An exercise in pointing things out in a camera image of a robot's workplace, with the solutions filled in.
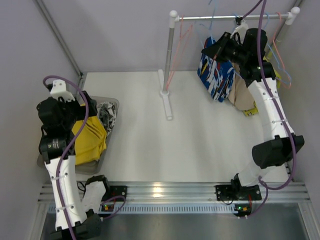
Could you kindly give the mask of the newspaper print trousers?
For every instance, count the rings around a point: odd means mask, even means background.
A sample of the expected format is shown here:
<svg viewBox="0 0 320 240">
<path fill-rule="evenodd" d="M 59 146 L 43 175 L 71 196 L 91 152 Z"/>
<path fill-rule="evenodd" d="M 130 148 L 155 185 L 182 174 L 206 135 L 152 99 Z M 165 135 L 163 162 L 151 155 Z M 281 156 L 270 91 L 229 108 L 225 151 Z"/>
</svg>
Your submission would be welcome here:
<svg viewBox="0 0 320 240">
<path fill-rule="evenodd" d="M 117 118 L 117 109 L 114 102 L 105 101 L 97 106 L 97 116 L 107 136 L 112 132 Z"/>
</svg>

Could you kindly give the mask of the blue patterned garment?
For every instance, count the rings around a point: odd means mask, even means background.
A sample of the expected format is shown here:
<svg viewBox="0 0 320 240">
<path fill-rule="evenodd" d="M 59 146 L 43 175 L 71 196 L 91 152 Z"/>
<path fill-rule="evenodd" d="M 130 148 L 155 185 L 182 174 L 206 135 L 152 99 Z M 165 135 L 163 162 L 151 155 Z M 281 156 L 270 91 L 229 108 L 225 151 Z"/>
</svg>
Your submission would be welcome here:
<svg viewBox="0 0 320 240">
<path fill-rule="evenodd" d="M 197 75 L 212 99 L 222 103 L 232 90 L 236 71 L 230 61 L 218 62 L 202 53 Z"/>
</svg>

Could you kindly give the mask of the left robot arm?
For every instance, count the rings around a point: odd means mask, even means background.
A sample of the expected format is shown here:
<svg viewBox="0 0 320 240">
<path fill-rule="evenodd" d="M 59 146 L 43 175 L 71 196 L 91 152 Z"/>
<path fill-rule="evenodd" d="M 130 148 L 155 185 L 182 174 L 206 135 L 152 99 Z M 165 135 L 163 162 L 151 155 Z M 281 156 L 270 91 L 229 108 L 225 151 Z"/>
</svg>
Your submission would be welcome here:
<svg viewBox="0 0 320 240">
<path fill-rule="evenodd" d="M 49 174 L 55 202 L 55 231 L 51 240 L 88 240 L 98 237 L 102 220 L 98 212 L 103 197 L 110 192 L 104 175 L 89 178 L 80 196 L 76 180 L 75 137 L 77 120 L 97 114 L 97 102 L 86 91 L 80 93 L 84 105 L 74 99 L 48 97 L 36 109 L 42 122 L 39 153 Z"/>
</svg>

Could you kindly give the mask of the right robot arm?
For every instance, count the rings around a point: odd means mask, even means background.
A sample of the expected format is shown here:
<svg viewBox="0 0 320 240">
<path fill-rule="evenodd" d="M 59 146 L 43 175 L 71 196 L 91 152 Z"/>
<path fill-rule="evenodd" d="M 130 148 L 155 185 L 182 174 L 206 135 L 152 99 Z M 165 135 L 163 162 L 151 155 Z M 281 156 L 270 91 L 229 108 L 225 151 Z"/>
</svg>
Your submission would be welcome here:
<svg viewBox="0 0 320 240">
<path fill-rule="evenodd" d="M 252 95 L 260 115 L 263 142 L 252 148 L 252 162 L 237 173 L 230 184 L 217 185 L 217 200 L 261 200 L 259 178 L 296 157 L 303 147 L 303 136 L 291 128 L 277 90 L 272 64 L 263 59 L 268 42 L 264 30 L 250 28 L 243 41 L 225 32 L 220 39 L 201 52 L 218 63 L 231 62 L 239 66 L 240 76 Z"/>
</svg>

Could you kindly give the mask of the beige garment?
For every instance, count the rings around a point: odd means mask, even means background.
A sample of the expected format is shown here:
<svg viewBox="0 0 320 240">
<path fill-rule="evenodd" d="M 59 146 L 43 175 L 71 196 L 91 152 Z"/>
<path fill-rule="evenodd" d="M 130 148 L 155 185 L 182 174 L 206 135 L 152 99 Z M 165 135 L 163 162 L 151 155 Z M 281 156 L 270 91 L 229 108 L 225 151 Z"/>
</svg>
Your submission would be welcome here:
<svg viewBox="0 0 320 240">
<path fill-rule="evenodd" d="M 240 67 L 235 63 L 232 63 L 232 66 L 235 75 L 228 99 L 239 111 L 251 110 L 255 108 L 254 98 L 247 89 L 245 80 L 240 76 Z"/>
</svg>

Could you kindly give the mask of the white clothes rack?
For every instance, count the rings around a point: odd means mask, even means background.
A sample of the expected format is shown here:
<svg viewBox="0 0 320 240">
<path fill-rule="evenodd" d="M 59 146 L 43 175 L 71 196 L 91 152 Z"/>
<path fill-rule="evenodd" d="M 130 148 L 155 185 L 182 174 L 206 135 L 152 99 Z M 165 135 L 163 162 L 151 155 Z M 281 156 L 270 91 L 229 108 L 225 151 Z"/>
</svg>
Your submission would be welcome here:
<svg viewBox="0 0 320 240">
<path fill-rule="evenodd" d="M 284 26 L 290 26 L 293 24 L 294 20 L 300 13 L 301 8 L 299 6 L 294 6 L 291 8 L 290 11 L 287 13 L 281 14 L 282 19 L 285 20 L 284 24 L 281 25 L 280 30 L 276 35 L 279 35 L 282 31 L 284 31 Z M 173 113 L 172 113 L 172 107 L 170 103 L 170 92 L 169 90 L 165 90 L 164 84 L 167 81 L 168 73 L 169 73 L 169 68 L 170 68 L 170 63 L 171 60 L 173 60 L 172 56 L 172 50 L 173 50 L 173 42 L 174 42 L 174 34 L 175 34 L 175 27 L 176 23 L 179 23 L 179 19 L 176 17 L 179 16 L 178 12 L 176 10 L 171 10 L 169 13 L 169 34 L 168 34 L 168 43 L 167 43 L 167 53 L 166 53 L 166 60 L 165 60 L 165 68 L 164 70 L 159 69 L 158 70 L 158 77 L 159 77 L 159 84 L 161 87 L 160 90 L 160 96 L 163 100 L 163 106 L 164 106 L 164 112 L 166 119 L 168 121 L 173 120 Z M 247 20 L 258 20 L 260 17 L 258 15 L 247 15 L 246 17 L 240 15 L 244 19 Z M 184 17 L 184 21 L 209 21 L 211 19 L 210 16 L 187 16 Z M 263 15 L 263 18 L 266 20 L 271 20 L 271 19 L 279 19 L 277 14 L 265 14 Z M 213 21 L 234 21 L 235 16 L 234 15 L 223 15 L 223 16 L 214 16 Z"/>
</svg>

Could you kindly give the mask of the yellow green garment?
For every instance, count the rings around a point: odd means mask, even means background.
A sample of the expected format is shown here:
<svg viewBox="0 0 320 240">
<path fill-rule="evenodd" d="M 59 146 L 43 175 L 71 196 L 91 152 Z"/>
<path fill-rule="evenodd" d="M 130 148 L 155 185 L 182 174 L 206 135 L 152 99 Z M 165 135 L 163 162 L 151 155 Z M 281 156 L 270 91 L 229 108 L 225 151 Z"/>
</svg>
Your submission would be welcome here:
<svg viewBox="0 0 320 240">
<path fill-rule="evenodd" d="M 282 77 L 275 68 L 273 68 L 273 70 L 275 72 L 276 88 L 279 89 L 281 87 Z M 245 103 L 244 107 L 243 107 L 244 108 L 244 110 L 242 111 L 243 114 L 246 117 L 250 117 L 250 116 L 254 116 L 254 115 L 258 114 L 259 111 L 258 111 L 256 102 L 255 102 L 252 94 L 250 93 L 249 89 L 246 86 L 243 90 L 242 95 L 245 98 L 245 101 L 247 101 L 247 103 Z"/>
</svg>

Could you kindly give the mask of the aluminium mounting rail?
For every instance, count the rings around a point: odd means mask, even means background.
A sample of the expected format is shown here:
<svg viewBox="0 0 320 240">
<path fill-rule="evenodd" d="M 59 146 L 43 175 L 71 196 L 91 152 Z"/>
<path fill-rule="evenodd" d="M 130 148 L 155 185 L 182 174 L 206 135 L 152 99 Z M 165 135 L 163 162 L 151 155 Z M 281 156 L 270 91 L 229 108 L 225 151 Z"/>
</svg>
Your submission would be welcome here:
<svg viewBox="0 0 320 240">
<path fill-rule="evenodd" d="M 221 182 L 111 182 L 126 186 L 129 203 L 216 203 Z M 292 182 L 281 190 L 269 190 L 268 203 L 308 202 L 311 198 L 302 182 Z"/>
</svg>

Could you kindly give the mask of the aluminium frame post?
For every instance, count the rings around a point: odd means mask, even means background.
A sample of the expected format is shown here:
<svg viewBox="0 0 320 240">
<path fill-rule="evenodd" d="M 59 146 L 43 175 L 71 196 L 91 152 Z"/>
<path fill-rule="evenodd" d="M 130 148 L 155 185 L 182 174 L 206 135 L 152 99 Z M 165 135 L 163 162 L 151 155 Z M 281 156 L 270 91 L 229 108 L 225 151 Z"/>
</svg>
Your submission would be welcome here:
<svg viewBox="0 0 320 240">
<path fill-rule="evenodd" d="M 82 78 L 83 72 L 79 68 L 79 65 L 77 64 L 72 52 L 70 51 L 66 41 L 63 38 L 63 35 L 61 34 L 61 31 L 59 30 L 58 26 L 56 25 L 51 13 L 49 12 L 45 2 L 43 0 L 33 0 L 33 3 L 37 7 L 39 13 L 42 15 L 44 21 L 48 25 L 50 31 L 52 32 L 54 38 L 58 42 L 60 48 L 62 49 L 64 55 L 66 56 L 67 60 L 72 66 L 72 69 L 76 73 L 79 79 Z"/>
</svg>

